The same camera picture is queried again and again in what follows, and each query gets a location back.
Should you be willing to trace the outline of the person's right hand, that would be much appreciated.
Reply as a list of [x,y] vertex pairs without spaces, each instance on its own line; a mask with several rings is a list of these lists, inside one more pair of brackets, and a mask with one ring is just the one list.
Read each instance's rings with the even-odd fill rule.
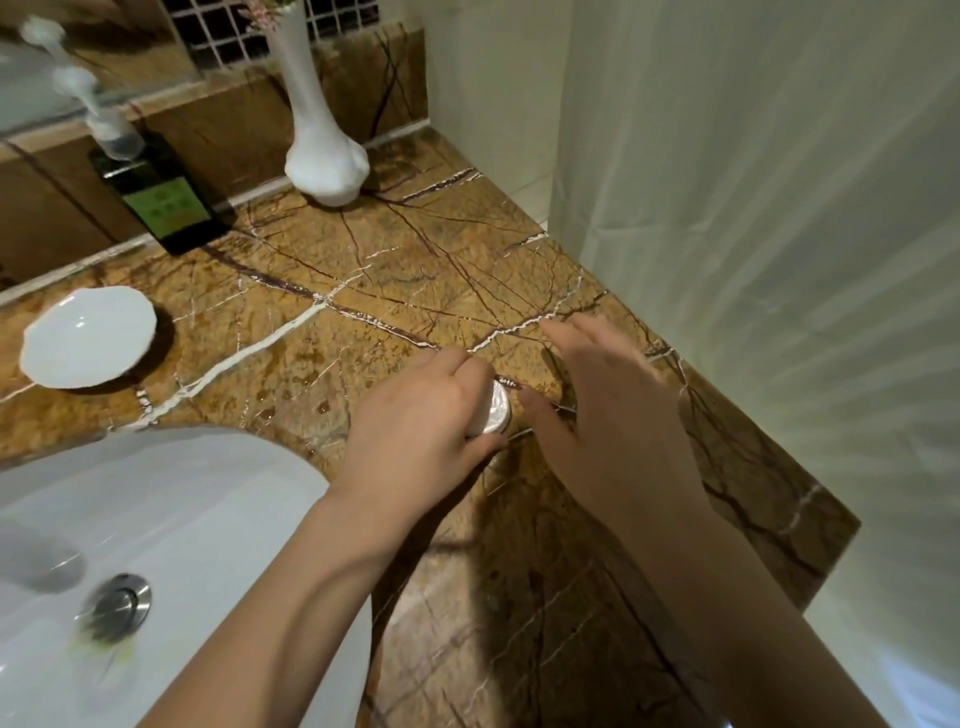
[[585,314],[540,327],[569,375],[581,441],[573,457],[544,459],[578,504],[622,538],[711,520],[680,395],[635,343]]

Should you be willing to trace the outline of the person's left hand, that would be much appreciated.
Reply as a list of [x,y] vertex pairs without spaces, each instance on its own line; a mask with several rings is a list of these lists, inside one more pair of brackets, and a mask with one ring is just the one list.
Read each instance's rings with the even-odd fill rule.
[[331,491],[378,522],[412,526],[469,480],[452,474],[468,392],[492,365],[458,346],[423,351],[363,397]]

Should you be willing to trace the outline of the small round white soap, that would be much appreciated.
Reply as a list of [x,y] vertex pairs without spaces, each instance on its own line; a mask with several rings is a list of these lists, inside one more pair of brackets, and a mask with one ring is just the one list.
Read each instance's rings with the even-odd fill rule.
[[512,407],[503,384],[493,377],[485,377],[475,390],[467,394],[464,405],[466,440],[506,431],[512,418]]

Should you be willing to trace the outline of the person's right forearm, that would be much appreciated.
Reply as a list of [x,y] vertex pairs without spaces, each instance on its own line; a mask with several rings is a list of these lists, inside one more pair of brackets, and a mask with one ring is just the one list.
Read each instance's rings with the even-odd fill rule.
[[732,728],[890,728],[713,508],[627,528],[624,544],[688,637]]

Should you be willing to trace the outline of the person's left forearm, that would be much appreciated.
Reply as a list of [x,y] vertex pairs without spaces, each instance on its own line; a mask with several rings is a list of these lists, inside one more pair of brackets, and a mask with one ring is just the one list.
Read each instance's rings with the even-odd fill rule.
[[332,488],[137,728],[297,728],[361,606],[431,508]]

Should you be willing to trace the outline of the white shower curtain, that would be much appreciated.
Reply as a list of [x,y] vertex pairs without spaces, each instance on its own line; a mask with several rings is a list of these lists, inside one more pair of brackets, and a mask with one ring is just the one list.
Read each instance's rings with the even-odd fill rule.
[[860,519],[810,622],[960,728],[960,0],[574,0],[549,226]]

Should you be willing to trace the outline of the white ceramic sink basin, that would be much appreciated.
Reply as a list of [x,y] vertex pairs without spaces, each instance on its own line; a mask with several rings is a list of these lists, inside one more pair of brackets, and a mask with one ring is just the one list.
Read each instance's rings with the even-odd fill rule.
[[[284,447],[218,427],[103,439],[0,469],[0,728],[134,728],[328,490]],[[133,636],[76,617],[119,574]]]

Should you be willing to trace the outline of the white ceramic vase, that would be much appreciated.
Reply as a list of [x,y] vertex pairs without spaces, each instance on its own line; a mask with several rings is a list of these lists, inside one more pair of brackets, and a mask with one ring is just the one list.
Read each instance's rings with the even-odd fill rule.
[[270,13],[265,30],[290,103],[294,137],[284,173],[301,194],[326,208],[351,204],[370,173],[366,150],[342,130],[322,90],[308,37],[304,0]]

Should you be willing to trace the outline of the chrome sink drain plug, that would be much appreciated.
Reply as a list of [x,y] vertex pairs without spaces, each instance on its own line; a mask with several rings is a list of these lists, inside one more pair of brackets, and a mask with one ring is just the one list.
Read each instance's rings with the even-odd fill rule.
[[149,582],[124,572],[94,588],[76,616],[78,632],[90,643],[113,646],[134,636],[153,604]]

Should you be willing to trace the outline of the white scalloped soap dish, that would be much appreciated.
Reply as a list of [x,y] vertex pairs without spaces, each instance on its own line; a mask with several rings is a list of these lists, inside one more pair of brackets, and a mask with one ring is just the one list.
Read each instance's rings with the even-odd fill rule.
[[26,326],[18,366],[48,389],[110,383],[146,356],[157,328],[154,305],[137,289],[78,288]]

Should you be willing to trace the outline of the dark soap dispenser bottle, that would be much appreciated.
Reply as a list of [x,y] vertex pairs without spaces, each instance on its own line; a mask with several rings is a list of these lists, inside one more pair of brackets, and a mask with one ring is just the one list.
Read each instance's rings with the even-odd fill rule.
[[117,107],[98,98],[99,81],[76,65],[58,65],[54,89],[85,109],[97,147],[88,158],[146,232],[173,257],[222,237],[229,225],[202,195],[174,148],[159,133],[139,129]]

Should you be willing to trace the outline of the pink flowers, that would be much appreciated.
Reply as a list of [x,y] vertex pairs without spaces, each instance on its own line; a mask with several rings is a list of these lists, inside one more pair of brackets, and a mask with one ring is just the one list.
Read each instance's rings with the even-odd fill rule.
[[267,33],[277,30],[301,4],[302,0],[241,0],[238,12],[255,30]]

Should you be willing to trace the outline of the wall mirror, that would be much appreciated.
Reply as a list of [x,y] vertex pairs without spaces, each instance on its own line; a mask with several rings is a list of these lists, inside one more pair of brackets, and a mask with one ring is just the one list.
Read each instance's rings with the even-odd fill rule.
[[162,0],[0,0],[0,139],[75,116],[53,71],[84,67],[106,102],[199,78]]

